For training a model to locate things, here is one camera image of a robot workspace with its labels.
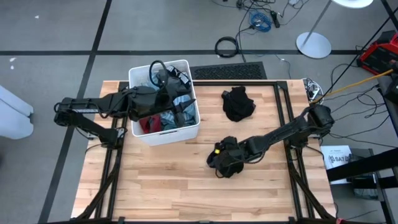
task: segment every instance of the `gray carpet floor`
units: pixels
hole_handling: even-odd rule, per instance
[[[234,1],[218,4],[233,6]],[[218,6],[210,0],[113,0],[98,50],[212,50],[223,36],[235,36],[245,11]],[[388,1],[393,9],[398,2]],[[0,55],[5,51],[26,50],[91,50],[106,0],[0,0]],[[286,1],[270,4],[281,12]],[[310,0],[286,26],[273,27],[268,33],[242,35],[246,50],[296,50],[295,39],[310,30],[322,11],[326,0]],[[280,19],[286,23],[296,10],[288,7]],[[319,23],[317,32],[325,35],[333,50],[354,50],[364,45],[387,18],[379,0],[364,9],[346,9],[331,4]],[[394,29],[389,22],[383,30]],[[221,44],[222,49],[231,45]],[[19,96],[35,109],[32,117],[34,132],[28,138],[13,141],[0,138],[0,223],[37,223],[53,170],[58,159],[66,128],[53,122],[53,105],[62,98],[76,97],[88,55],[4,55],[0,56],[0,85]],[[354,55],[330,55],[314,60],[304,55],[279,55],[290,62],[280,61],[275,55],[246,55],[248,62],[263,62],[268,79],[311,78],[325,90],[330,86],[332,69],[349,63]],[[188,60],[191,66],[221,63],[241,63],[242,58],[219,58],[216,55],[97,55],[93,63],[85,97],[97,97],[103,80],[127,80],[132,67],[148,65],[153,60]],[[344,67],[335,71],[337,77]],[[350,68],[336,88],[360,81],[372,75],[360,68]],[[364,91],[376,82],[350,89]],[[377,102],[382,98],[370,92]],[[326,101],[335,109],[355,95]],[[357,101],[333,113],[335,118],[366,110]],[[332,132],[347,135],[379,125],[388,115],[381,113],[368,119],[365,114],[338,121]],[[356,139],[398,146],[394,129],[388,119],[376,132],[355,136]],[[80,178],[87,140],[78,133],[73,139],[63,170],[49,221],[70,218],[76,188]],[[348,139],[326,137],[324,145],[344,145],[367,149],[375,153],[388,150]],[[384,222],[379,202],[355,198],[350,186],[333,186],[333,197],[339,207],[339,217],[349,218],[377,210],[356,221]],[[398,197],[397,190],[387,191],[390,198]],[[398,202],[390,200],[393,210]]]

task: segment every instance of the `cable bundle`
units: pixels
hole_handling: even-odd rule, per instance
[[[250,11],[250,25],[260,32],[268,32],[271,30],[272,21],[257,10]]]
[[[304,86],[309,102],[312,102],[318,95],[323,96],[323,90],[317,82],[312,81],[310,78],[302,78],[302,80],[304,80]]]

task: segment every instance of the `black floor stripe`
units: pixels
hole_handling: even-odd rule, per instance
[[[90,55],[90,50],[5,50],[2,56],[62,56],[62,55]]]
[[[58,184],[60,183],[63,166],[65,165],[65,161],[67,159],[69,146],[72,141],[74,130],[75,129],[73,127],[68,127],[67,132],[65,133],[61,151],[58,156],[57,164],[55,165],[54,173],[52,174],[50,187],[47,191],[47,196],[44,200],[42,212],[40,214],[38,223],[47,223],[49,220],[52,204],[54,203],[55,194],[57,193]]]
[[[87,65],[83,74],[83,78],[81,79],[79,91],[77,94],[77,98],[82,98],[85,94],[88,80],[90,79],[91,69],[93,68],[93,64],[95,61],[95,54],[98,50],[98,46],[100,45],[102,33],[104,31],[106,19],[108,18],[109,10],[111,8],[112,0],[107,0],[105,4],[105,8],[101,17],[101,21],[99,22],[98,30],[95,35],[93,47],[91,48],[91,54],[88,57]],[[67,133],[62,142],[62,147],[60,154],[58,156],[57,164],[55,165],[55,170],[51,179],[49,190],[47,191],[47,196],[45,198],[43,209],[40,214],[39,223],[47,223],[49,220],[51,208],[54,202],[55,195],[57,194],[58,185],[62,176],[62,170],[65,165],[65,161],[68,156],[69,146],[73,137],[73,127],[68,127]]]
[[[234,50],[220,50],[222,54]],[[301,55],[298,50],[244,50],[244,54],[257,55]],[[356,50],[332,50],[331,55],[356,55]],[[72,55],[214,55],[214,50],[9,50],[0,51],[0,56],[72,56]]]

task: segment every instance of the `black sock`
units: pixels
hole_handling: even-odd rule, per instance
[[[221,97],[224,99],[223,110],[231,121],[241,121],[253,114],[256,105],[249,99],[244,86],[232,87],[231,92],[224,91]]]

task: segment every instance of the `clothing in bin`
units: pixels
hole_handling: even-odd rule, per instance
[[[173,66],[168,66],[167,70],[168,70],[169,74],[173,73],[174,77],[178,77],[182,81],[182,83],[184,83],[184,85],[188,85],[187,87],[189,87],[192,84],[191,81],[189,80],[189,77],[186,72],[181,72]],[[152,73],[152,80],[155,83],[158,82],[159,72]],[[141,85],[152,87],[155,90],[159,89],[159,87],[153,85],[151,82],[141,83]],[[178,105],[179,103],[183,103],[183,102],[186,102],[189,100],[191,100],[190,95],[183,95],[183,96],[179,96],[176,99],[174,99],[173,103],[174,103],[174,105]],[[184,127],[196,124],[194,104],[191,104],[189,107],[187,107],[183,111],[183,116],[185,119]],[[159,128],[157,127],[159,124],[156,122],[153,123],[151,121],[152,121],[152,119],[149,118],[148,120],[140,122],[140,125],[141,125],[142,129],[145,130],[145,133],[147,133],[147,131],[148,131],[148,133],[154,133],[154,132],[159,131]],[[162,124],[161,131],[166,131],[166,130],[171,130],[171,129],[177,128],[177,125],[174,122],[174,115],[171,111],[166,111],[164,113],[161,113],[160,114],[160,122]]]

